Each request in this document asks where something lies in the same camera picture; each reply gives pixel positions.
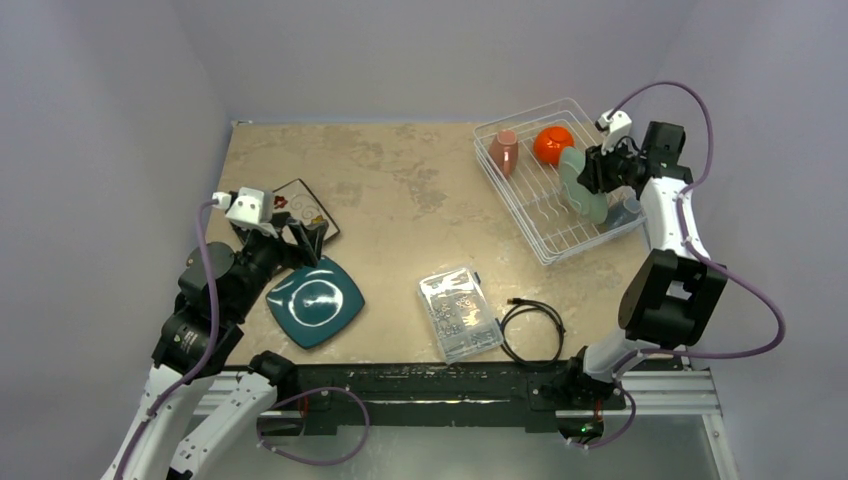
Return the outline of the light blue flower plate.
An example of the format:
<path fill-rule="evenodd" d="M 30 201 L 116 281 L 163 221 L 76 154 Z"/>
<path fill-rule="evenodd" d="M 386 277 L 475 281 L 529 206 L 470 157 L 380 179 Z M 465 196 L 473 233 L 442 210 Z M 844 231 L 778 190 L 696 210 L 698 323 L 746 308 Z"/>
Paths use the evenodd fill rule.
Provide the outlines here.
<path fill-rule="evenodd" d="M 608 215 L 608 201 L 603 193 L 591 193 L 579 183 L 578 177 L 585 168 L 585 154 L 575 147 L 565 147 L 558 164 L 562 195 L 568 205 L 593 224 L 602 224 Z"/>

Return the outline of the square white floral plate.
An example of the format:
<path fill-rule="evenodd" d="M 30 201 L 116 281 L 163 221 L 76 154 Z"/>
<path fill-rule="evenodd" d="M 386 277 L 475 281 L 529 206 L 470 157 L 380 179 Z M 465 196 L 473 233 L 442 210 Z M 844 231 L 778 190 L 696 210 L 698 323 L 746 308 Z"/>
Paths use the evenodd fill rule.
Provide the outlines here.
<path fill-rule="evenodd" d="M 340 234 L 340 228 L 309 186 L 302 179 L 295 179 L 273 189 L 272 194 L 274 200 L 271 223 L 286 243 L 296 244 L 294 234 L 286 226 L 287 217 L 299 220 L 307 227 L 322 222 L 327 224 L 319 250 L 319 257 L 324 257 L 327 244 Z"/>

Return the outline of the grey coffee mug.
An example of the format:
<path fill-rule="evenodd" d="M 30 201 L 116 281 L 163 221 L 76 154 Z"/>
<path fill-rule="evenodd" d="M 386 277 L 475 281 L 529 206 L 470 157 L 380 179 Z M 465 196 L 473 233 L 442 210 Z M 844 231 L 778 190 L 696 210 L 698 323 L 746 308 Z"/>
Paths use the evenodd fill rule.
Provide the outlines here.
<path fill-rule="evenodd" d="M 641 212 L 642 207 L 639 200 L 633 196 L 626 197 L 609 207 L 602 226 L 608 230 L 619 228 L 637 220 Z"/>

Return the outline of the orange cup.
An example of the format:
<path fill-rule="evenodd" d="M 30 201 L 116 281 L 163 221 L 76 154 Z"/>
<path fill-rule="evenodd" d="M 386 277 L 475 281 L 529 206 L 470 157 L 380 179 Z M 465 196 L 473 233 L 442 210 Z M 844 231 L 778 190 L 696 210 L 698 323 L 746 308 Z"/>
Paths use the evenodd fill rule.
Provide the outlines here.
<path fill-rule="evenodd" d="M 542 164 L 558 166 L 560 155 L 565 148 L 574 147 L 575 140 L 571 131 L 555 125 L 541 130 L 533 142 L 533 154 Z"/>

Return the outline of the teal square plate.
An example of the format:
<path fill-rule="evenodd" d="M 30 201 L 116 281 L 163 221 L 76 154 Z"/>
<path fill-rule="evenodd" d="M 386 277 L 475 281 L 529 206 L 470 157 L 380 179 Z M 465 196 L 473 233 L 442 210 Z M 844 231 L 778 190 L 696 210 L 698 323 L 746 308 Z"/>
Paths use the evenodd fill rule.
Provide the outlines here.
<path fill-rule="evenodd" d="M 279 327 L 304 350 L 332 339 L 365 307 L 360 288 L 327 256 L 315 267 L 290 273 L 269 290 L 265 301 Z"/>

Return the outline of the pink floral mug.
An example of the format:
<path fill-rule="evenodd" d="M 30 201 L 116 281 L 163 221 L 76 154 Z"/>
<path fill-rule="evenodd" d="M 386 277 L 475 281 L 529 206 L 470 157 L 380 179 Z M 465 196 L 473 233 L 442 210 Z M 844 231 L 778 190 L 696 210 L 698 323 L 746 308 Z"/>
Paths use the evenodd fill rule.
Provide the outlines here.
<path fill-rule="evenodd" d="M 509 178 L 519 160 L 518 136 L 513 130 L 497 132 L 489 146 L 488 154 L 505 178 Z"/>

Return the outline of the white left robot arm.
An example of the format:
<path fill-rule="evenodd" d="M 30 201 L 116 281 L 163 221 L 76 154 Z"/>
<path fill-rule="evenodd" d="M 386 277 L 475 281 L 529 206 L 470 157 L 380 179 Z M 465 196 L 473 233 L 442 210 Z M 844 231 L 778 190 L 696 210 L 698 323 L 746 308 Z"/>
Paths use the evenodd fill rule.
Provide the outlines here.
<path fill-rule="evenodd" d="M 284 409 L 297 399 L 294 364 L 264 352 L 241 385 L 194 429 L 200 401 L 243 337 L 241 324 L 282 270 L 317 265 L 328 229 L 285 215 L 295 241 L 253 231 L 242 248 L 202 242 L 178 279 L 180 292 L 152 353 L 144 393 L 107 479 L 200 479 L 261 408 Z"/>

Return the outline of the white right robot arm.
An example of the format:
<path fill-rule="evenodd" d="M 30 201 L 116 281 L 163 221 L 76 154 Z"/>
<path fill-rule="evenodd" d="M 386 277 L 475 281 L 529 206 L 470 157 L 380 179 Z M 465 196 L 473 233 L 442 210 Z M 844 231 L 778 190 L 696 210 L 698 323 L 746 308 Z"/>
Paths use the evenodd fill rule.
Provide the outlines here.
<path fill-rule="evenodd" d="M 685 140 L 682 126 L 652 121 L 638 151 L 627 147 L 625 136 L 585 151 L 562 150 L 558 170 L 569 205 L 604 221 L 607 193 L 632 189 L 651 250 L 622 295 L 617 329 L 568 359 L 540 386 L 542 396 L 576 407 L 606 400 L 620 377 L 648 356 L 672 355 L 704 333 L 728 278 L 709 265 L 696 228 L 686 223 L 694 180 L 679 163 Z"/>

